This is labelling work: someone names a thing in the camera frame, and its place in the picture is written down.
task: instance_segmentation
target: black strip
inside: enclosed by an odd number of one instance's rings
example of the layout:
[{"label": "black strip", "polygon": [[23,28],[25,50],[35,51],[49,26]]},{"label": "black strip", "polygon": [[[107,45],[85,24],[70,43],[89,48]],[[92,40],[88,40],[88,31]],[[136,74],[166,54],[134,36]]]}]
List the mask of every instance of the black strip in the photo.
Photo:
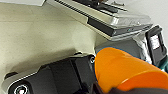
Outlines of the black strip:
[{"label": "black strip", "polygon": [[98,30],[104,32],[105,34],[109,35],[110,37],[112,37],[113,33],[114,33],[114,28],[111,28],[109,26],[106,26],[103,23],[100,23],[99,21],[89,18],[88,22],[89,25],[97,28]]}]

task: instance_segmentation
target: black rectangular component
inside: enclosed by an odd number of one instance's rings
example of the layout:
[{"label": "black rectangular component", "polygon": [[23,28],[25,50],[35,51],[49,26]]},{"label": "black rectangular component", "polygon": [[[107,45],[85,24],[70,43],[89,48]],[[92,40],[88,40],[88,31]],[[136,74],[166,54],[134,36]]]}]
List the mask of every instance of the black rectangular component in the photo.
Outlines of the black rectangular component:
[{"label": "black rectangular component", "polygon": [[146,33],[152,63],[156,66],[159,66],[159,62],[167,55],[167,49],[164,46],[161,31],[162,28],[155,26]]},{"label": "black rectangular component", "polygon": [[95,27],[96,29],[102,31],[103,33],[105,33],[111,37],[114,33],[114,28],[111,28],[110,26],[107,26],[106,24],[99,22],[96,19],[88,18],[87,24]]},{"label": "black rectangular component", "polygon": [[78,77],[69,59],[50,64],[58,94],[73,94],[81,89]]}]

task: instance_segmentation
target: black plastic part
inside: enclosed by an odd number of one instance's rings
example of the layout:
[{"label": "black plastic part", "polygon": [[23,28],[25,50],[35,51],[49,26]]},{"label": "black plastic part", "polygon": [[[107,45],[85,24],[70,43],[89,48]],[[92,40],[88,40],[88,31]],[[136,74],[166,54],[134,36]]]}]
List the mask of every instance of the black plastic part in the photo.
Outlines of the black plastic part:
[{"label": "black plastic part", "polygon": [[87,23],[109,36],[112,36],[114,34],[113,28],[111,28],[103,23],[100,23],[99,21],[97,21],[93,18],[89,18]]},{"label": "black plastic part", "polygon": [[104,94],[97,82],[93,83],[91,94]]},{"label": "black plastic part", "polygon": [[89,93],[95,82],[91,57],[94,56],[70,57],[43,65],[36,74],[14,83],[8,94],[13,94],[13,90],[22,84],[30,88],[28,94]]},{"label": "black plastic part", "polygon": [[58,94],[73,94],[81,89],[72,62],[67,59],[49,65]]},{"label": "black plastic part", "polygon": [[16,74],[18,74],[18,73],[17,72],[8,73],[8,74],[5,75],[4,80],[7,79],[7,78],[9,78],[9,77],[11,77],[11,76],[16,75]]},{"label": "black plastic part", "polygon": [[77,58],[75,62],[73,62],[74,68],[76,69],[76,72],[79,75],[78,77],[82,89],[85,92],[89,92],[92,84],[96,81],[90,62],[91,57]]},{"label": "black plastic part", "polygon": [[[153,65],[155,66],[160,66],[160,61],[163,58],[165,58],[167,55],[167,49],[164,46],[161,31],[162,31],[162,28],[160,28],[159,26],[155,26],[154,28],[152,28],[146,33],[146,39],[147,39],[150,57],[152,59]],[[158,48],[154,48],[152,45],[151,37],[155,35],[158,36],[158,40],[159,40],[160,46]]]},{"label": "black plastic part", "polygon": [[15,84],[13,84],[10,87],[10,89],[8,91],[8,94],[14,94],[14,91],[15,91],[16,87],[18,87],[20,85],[25,85],[28,88],[28,91],[27,91],[26,94],[34,94],[31,84],[29,82],[25,81],[25,80],[21,80],[19,82],[16,82]]}]

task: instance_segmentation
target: white wall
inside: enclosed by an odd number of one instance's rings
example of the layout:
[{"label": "white wall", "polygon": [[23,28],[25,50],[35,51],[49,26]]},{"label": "white wall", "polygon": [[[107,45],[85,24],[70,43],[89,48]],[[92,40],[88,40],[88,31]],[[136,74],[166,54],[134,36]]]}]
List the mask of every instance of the white wall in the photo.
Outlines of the white wall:
[{"label": "white wall", "polygon": [[25,4],[42,6],[45,0],[0,0],[3,3]]},{"label": "white wall", "polygon": [[155,25],[160,25],[164,44],[168,47],[168,0],[137,0],[126,7],[149,15]]}]

